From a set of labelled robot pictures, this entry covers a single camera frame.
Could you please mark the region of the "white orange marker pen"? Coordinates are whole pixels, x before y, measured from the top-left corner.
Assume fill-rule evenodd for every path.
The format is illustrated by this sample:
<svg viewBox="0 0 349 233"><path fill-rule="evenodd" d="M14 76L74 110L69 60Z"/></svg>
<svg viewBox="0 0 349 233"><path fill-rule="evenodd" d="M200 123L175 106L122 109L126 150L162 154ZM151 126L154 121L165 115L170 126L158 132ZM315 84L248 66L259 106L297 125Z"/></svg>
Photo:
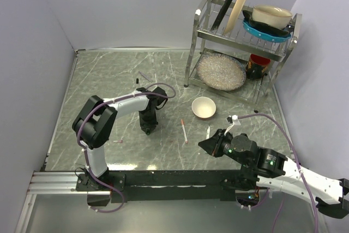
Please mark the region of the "white orange marker pen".
<svg viewBox="0 0 349 233"><path fill-rule="evenodd" d="M183 119L181 119L180 122L181 122L182 130L183 130L184 141L187 144L188 143L188 137L187 137L187 133L186 133L185 124L184 124Z"/></svg>

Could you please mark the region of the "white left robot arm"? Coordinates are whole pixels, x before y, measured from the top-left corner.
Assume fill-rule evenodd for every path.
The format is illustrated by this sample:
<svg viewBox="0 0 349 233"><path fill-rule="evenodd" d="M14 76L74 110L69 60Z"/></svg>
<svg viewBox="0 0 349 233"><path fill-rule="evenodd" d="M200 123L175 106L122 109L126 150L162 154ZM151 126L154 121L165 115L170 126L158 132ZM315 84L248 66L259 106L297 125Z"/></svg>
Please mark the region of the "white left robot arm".
<svg viewBox="0 0 349 233"><path fill-rule="evenodd" d="M109 171L104 144L109 140L115 121L128 114L138 112L140 128L150 135L158 125L156 111L168 101L166 92L157 87L153 91L138 88L130 94L113 99L91 96L73 121L77 143L86 157L86 170L90 174L89 184L96 190L104 189L109 180Z"/></svg>

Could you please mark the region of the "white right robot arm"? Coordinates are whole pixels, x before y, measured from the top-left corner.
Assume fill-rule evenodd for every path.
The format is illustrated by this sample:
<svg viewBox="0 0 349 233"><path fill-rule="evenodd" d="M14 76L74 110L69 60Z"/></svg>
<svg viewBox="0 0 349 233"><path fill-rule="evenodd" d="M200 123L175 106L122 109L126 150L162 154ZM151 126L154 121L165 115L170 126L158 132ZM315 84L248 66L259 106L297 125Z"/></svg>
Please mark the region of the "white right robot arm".
<svg viewBox="0 0 349 233"><path fill-rule="evenodd" d="M218 129L198 146L212 157L227 156L241 165L224 184L233 189L252 190L266 187L314 203L328 217L343 219L348 215L347 179L331 179L298 167L289 157L270 148L259 147L246 134L232 136Z"/></svg>

